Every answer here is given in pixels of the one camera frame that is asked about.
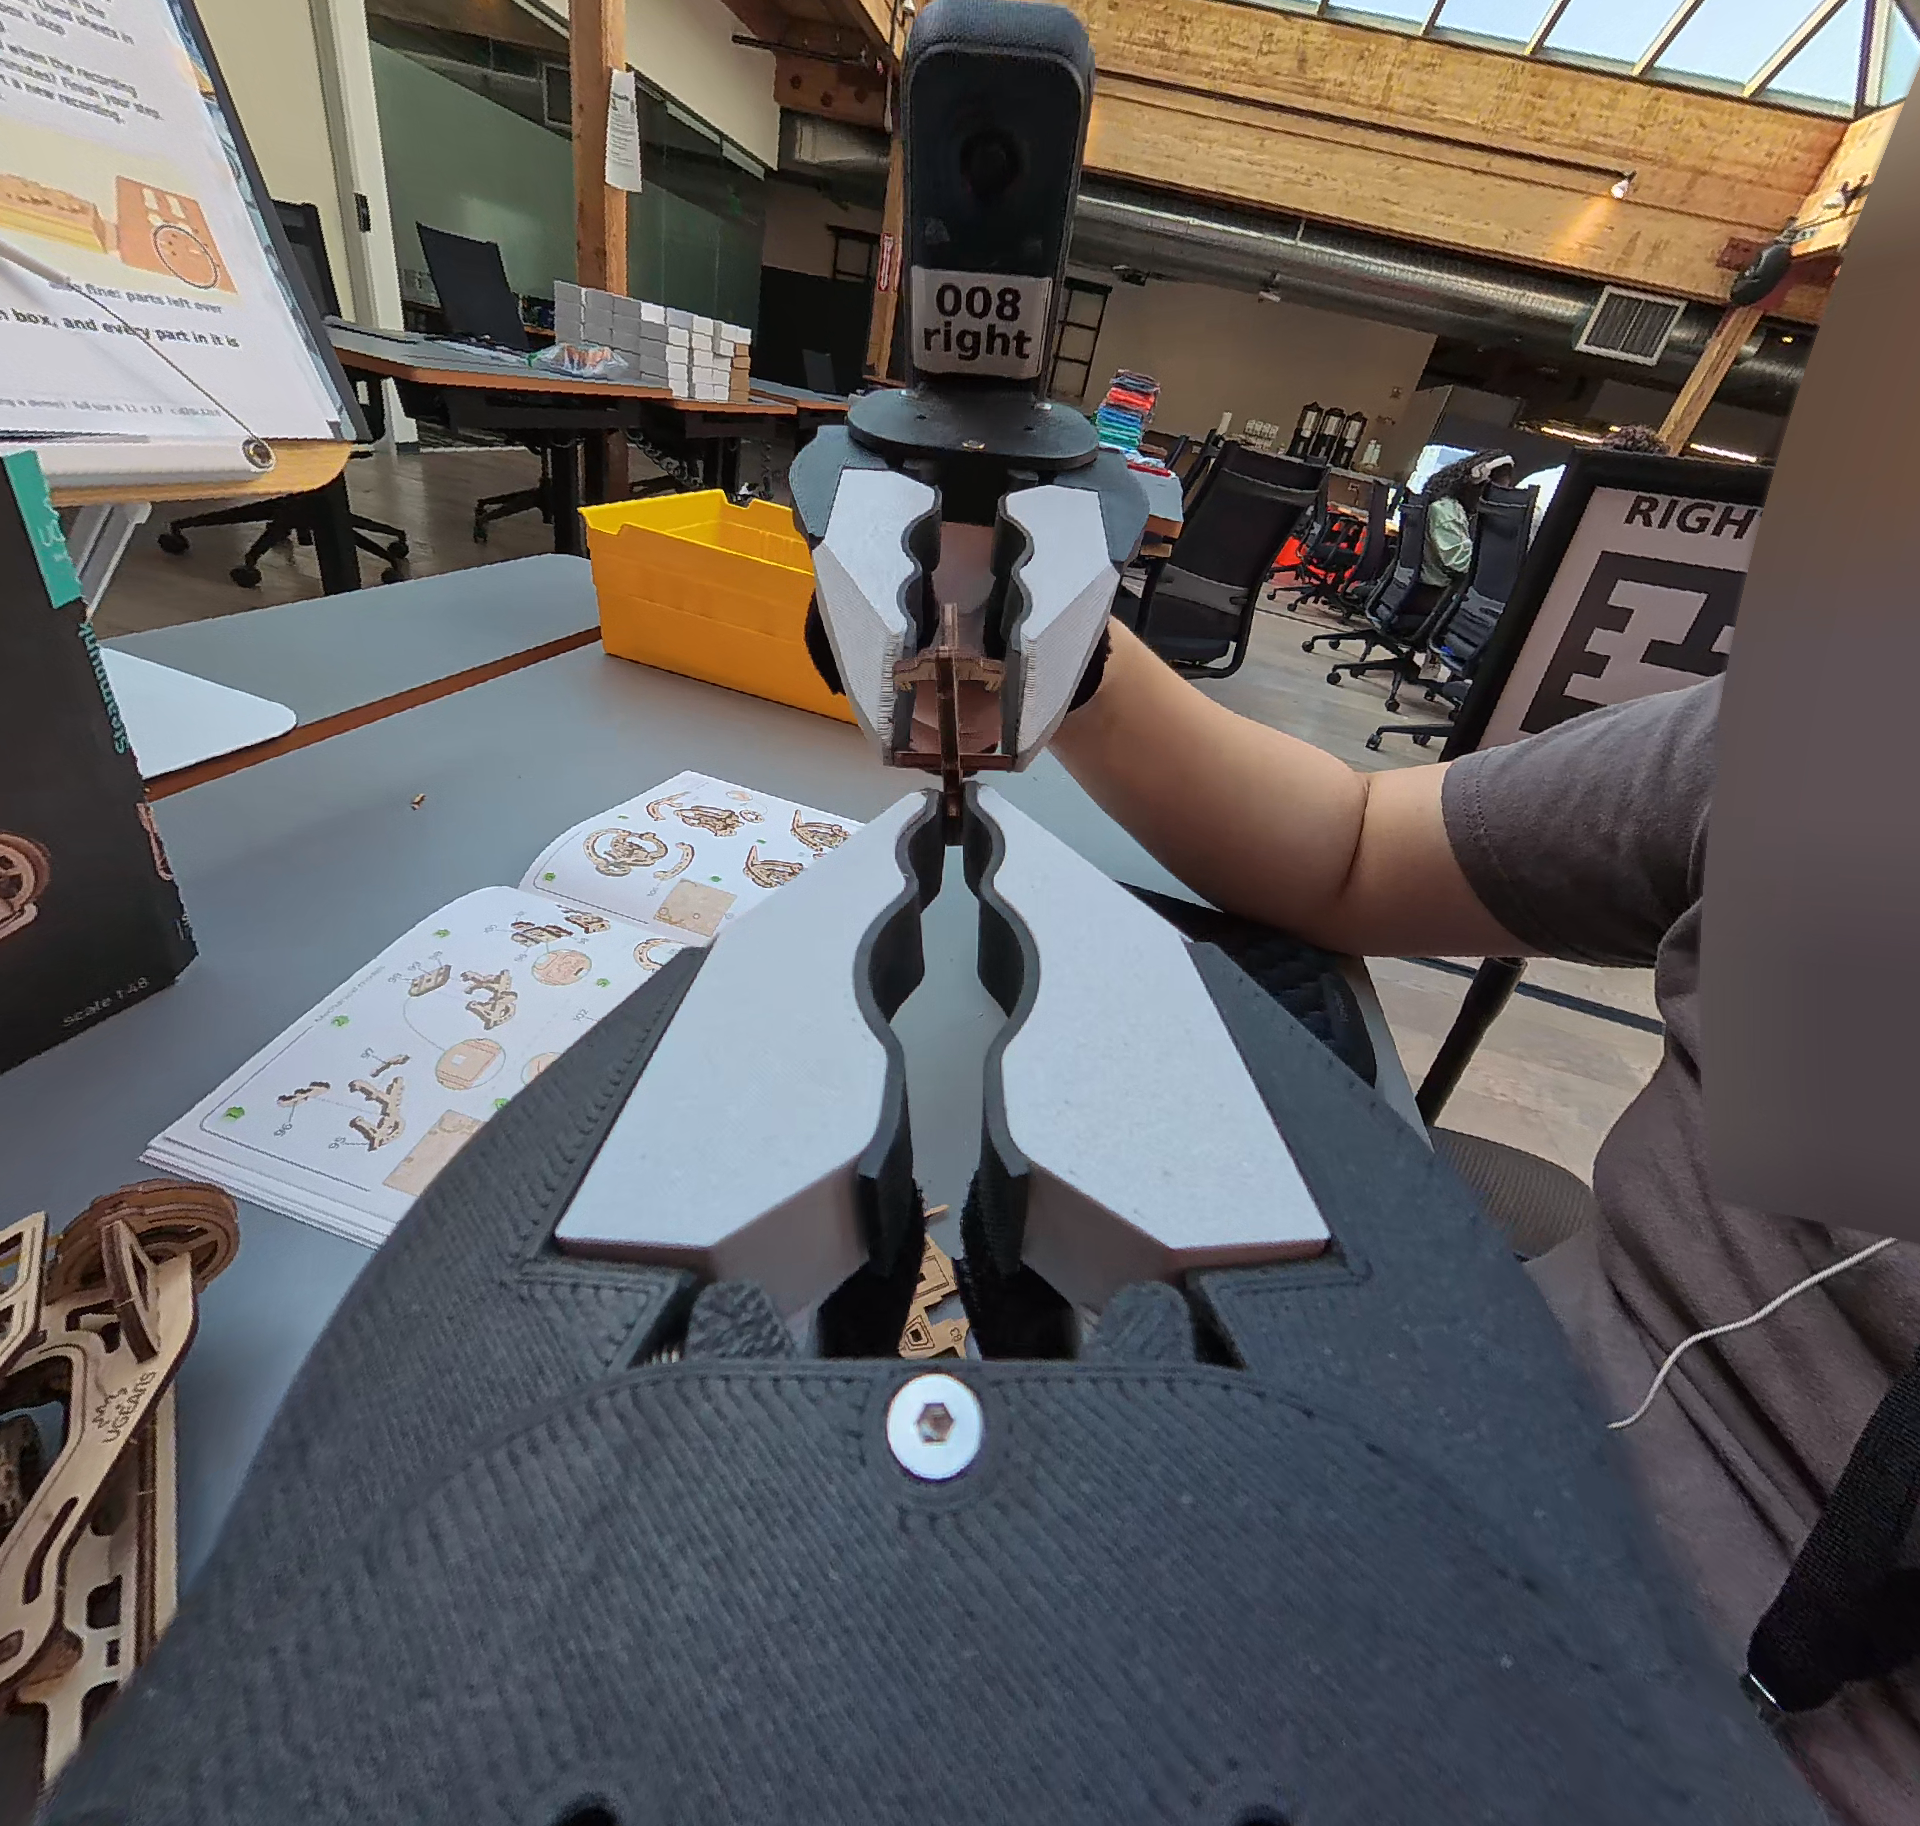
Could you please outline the wooden cross-shaped part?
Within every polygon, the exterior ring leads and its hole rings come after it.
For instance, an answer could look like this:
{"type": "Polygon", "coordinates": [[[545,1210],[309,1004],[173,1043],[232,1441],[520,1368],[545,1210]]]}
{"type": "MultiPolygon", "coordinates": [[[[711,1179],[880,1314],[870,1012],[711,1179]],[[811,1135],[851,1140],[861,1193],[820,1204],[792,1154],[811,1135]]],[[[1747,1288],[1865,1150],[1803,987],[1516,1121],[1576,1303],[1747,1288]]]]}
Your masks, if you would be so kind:
{"type": "Polygon", "coordinates": [[[950,647],[900,660],[887,762],[941,775],[1010,769],[1000,750],[1003,680],[1005,662],[950,647]]]}

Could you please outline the person's grey shirt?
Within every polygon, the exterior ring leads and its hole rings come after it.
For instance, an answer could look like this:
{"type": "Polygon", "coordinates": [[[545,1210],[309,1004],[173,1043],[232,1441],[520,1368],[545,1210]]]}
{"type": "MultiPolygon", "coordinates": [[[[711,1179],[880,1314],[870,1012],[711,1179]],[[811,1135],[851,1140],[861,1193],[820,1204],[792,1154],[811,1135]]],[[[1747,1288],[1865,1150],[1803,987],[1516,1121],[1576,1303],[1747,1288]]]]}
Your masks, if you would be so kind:
{"type": "MultiPolygon", "coordinates": [[[[1660,1065],[1597,1152],[1591,1226],[1528,1269],[1606,1421],[1680,1338],[1870,1241],[1710,1185],[1698,948],[1719,698],[1708,680],[1587,710],[1455,761],[1442,792],[1468,882],[1526,948],[1652,969],[1660,1065]]],[[[1916,1332],[1916,1245],[1896,1243],[1694,1346],[1613,1434],[1733,1673],[1916,1332]]]]}

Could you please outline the assembled wooden model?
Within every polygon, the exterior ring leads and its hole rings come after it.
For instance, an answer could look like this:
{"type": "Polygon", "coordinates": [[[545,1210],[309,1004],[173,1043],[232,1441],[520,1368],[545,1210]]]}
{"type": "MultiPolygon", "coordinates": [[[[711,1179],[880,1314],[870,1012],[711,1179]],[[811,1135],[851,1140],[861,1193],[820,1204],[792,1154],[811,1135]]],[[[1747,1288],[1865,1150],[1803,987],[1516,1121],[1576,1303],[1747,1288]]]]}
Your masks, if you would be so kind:
{"type": "Polygon", "coordinates": [[[180,1602],[175,1379],[238,1251],[223,1189],[146,1181],[3,1229],[3,1822],[26,1822],[180,1602]]]}

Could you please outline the row of black office chairs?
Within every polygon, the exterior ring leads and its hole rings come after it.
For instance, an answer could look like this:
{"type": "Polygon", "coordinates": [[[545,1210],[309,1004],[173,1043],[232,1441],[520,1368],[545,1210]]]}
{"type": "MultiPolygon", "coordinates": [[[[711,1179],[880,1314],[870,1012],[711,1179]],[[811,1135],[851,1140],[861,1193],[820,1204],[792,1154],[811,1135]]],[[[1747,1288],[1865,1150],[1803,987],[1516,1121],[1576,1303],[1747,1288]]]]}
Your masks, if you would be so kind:
{"type": "Polygon", "coordinates": [[[1375,652],[1330,664],[1326,680],[1386,673],[1389,709],[1439,660],[1466,675],[1500,604],[1476,586],[1479,563],[1498,545],[1511,568],[1523,554],[1532,494],[1515,482],[1490,489],[1475,527],[1470,571],[1439,586],[1420,580],[1426,528],[1424,484],[1405,492],[1397,518],[1367,518],[1336,528],[1342,514],[1326,491],[1326,469],[1282,462],[1269,469],[1222,462],[1198,494],[1170,557],[1152,563],[1137,590],[1125,589],[1117,617],[1152,654],[1194,679],[1224,679],[1244,662],[1259,589],[1287,541],[1303,544],[1298,597],[1321,596],[1345,607],[1356,623],[1307,638],[1305,648],[1359,638],[1375,652]]]}

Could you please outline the framed black-white marker sign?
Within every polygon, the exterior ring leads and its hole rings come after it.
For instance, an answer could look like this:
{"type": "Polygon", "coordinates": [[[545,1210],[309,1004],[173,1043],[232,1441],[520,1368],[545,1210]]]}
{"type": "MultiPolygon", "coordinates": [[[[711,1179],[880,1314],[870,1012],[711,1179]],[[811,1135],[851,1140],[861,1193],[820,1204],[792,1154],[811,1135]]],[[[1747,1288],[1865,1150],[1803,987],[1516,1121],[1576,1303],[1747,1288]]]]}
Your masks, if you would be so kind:
{"type": "Polygon", "coordinates": [[[1573,458],[1445,759],[1722,673],[1770,477],[1647,451],[1573,458]]]}

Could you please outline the person's right hand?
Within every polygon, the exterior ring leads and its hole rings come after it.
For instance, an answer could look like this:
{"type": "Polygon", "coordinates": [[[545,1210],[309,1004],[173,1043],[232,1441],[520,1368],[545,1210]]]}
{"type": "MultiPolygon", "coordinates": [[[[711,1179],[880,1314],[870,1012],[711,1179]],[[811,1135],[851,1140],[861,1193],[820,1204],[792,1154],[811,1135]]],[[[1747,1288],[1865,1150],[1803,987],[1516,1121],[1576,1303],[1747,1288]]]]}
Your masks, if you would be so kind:
{"type": "Polygon", "coordinates": [[[1139,638],[1110,619],[1049,750],[1095,798],[1139,787],[1158,750],[1158,694],[1170,679],[1139,638]]]}

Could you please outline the black mesh office chair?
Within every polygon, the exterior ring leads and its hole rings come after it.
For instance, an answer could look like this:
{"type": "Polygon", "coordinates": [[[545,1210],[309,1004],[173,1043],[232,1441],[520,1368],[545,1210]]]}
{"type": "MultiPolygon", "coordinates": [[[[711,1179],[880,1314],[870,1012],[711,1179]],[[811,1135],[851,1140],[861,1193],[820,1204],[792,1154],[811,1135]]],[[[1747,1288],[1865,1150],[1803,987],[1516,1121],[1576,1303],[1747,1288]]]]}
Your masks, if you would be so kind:
{"type": "Polygon", "coordinates": [[[1591,1189],[1553,1158],[1498,1140],[1456,1134],[1437,1123],[1523,970],[1523,957],[1496,956],[1479,964],[1452,1027],[1416,1089],[1415,1103],[1432,1147],[1479,1193],[1512,1256],[1529,1261],[1591,1223],[1591,1189]]]}

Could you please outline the white vent grille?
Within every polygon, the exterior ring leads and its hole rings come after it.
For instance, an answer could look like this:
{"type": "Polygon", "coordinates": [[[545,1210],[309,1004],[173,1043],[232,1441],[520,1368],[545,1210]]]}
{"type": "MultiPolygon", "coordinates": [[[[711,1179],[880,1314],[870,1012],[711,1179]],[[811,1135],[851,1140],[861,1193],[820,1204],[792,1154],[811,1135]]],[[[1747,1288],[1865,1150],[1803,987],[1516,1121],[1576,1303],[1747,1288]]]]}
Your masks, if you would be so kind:
{"type": "Polygon", "coordinates": [[[1637,366],[1663,362],[1689,302],[1626,285],[1602,285],[1573,336],[1573,350],[1637,366]]]}

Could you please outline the loose wooden cut-out piece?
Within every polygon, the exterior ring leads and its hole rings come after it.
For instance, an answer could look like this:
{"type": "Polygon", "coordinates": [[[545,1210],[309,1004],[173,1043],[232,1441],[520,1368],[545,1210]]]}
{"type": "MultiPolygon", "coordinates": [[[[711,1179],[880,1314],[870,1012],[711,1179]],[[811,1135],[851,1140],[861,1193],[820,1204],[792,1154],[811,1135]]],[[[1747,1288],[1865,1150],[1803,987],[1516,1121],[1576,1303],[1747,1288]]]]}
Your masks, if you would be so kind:
{"type": "Polygon", "coordinates": [[[969,1337],[970,1320],[960,1303],[954,1261],[928,1231],[915,1297],[900,1332],[900,1359],[966,1359],[969,1337]]]}

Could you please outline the stack of white boxes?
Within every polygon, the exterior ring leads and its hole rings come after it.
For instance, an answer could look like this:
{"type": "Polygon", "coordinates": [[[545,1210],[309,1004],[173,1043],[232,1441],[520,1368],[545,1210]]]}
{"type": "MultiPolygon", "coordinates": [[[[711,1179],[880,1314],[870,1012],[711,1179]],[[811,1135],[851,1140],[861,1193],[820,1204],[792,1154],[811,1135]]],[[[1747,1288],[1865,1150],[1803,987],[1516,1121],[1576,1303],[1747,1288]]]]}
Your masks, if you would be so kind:
{"type": "Polygon", "coordinates": [[[556,280],[554,342],[609,344],[627,381],[693,402],[749,399],[749,327],[687,309],[556,280]]]}

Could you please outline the yellow plastic bin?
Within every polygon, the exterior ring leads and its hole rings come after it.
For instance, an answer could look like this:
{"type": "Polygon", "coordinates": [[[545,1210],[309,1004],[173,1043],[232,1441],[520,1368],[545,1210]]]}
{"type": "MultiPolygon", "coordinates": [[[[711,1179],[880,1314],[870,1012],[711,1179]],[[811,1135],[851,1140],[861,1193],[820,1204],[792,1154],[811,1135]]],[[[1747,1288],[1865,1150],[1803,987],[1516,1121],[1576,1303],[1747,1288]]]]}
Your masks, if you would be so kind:
{"type": "Polygon", "coordinates": [[[791,508],[719,491],[580,509],[607,654],[851,723],[804,643],[811,560],[791,508]]]}

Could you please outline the printed instruction sheet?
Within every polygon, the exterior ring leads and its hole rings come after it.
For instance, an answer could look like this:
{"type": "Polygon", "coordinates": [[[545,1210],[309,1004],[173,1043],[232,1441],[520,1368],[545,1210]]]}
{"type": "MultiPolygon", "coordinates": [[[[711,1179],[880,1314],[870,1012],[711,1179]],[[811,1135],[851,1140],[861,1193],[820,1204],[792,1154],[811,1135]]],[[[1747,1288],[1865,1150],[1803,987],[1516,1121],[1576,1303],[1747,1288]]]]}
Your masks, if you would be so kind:
{"type": "Polygon", "coordinates": [[[365,442],[195,0],[1,14],[3,444],[107,485],[365,442]]]}

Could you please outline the long office desk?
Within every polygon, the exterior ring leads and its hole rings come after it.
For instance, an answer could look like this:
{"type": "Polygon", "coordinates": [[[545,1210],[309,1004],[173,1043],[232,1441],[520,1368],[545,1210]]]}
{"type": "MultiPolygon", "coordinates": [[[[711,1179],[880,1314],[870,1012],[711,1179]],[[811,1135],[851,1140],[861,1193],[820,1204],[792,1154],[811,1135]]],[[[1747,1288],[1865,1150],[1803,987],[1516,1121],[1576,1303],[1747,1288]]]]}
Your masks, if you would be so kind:
{"type": "Polygon", "coordinates": [[[461,431],[506,435],[547,453],[554,494],[554,549],[587,553],[580,508],[626,499],[626,457],[615,435],[643,435],[674,464],[693,462],[706,482],[737,489],[740,445],[782,421],[801,447],[824,424],[845,421],[846,399],[795,394],[755,381],[744,399],[681,399],[626,375],[570,375],[491,347],[326,321],[348,375],[390,376],[441,399],[461,431]]]}

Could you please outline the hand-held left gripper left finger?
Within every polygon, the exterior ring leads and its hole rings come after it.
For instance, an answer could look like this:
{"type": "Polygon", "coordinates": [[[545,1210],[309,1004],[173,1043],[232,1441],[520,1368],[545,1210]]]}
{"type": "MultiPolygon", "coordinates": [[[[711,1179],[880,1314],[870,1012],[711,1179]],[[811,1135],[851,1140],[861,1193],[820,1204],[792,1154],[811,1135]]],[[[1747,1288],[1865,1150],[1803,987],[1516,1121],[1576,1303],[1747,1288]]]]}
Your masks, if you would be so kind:
{"type": "Polygon", "coordinates": [[[554,1243],[756,1283],[824,1353],[898,1359],[924,1201],[894,1021],[937,894],[924,788],[697,952],[554,1243]]]}

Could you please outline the white document stand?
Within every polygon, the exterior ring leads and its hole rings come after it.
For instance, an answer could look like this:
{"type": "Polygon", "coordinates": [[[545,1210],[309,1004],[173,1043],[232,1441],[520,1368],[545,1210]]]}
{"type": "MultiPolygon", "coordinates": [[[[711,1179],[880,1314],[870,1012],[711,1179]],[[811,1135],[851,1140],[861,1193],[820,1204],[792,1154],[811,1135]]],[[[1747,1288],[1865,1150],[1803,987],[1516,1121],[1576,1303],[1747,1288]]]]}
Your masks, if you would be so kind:
{"type": "Polygon", "coordinates": [[[347,438],[27,437],[23,489],[3,475],[3,744],[45,728],[43,683],[83,675],[102,697],[107,739],[146,782],[288,732],[288,707],[128,654],[92,632],[126,545],[149,508],[175,499],[257,500],[309,492],[344,464],[347,438]]]}

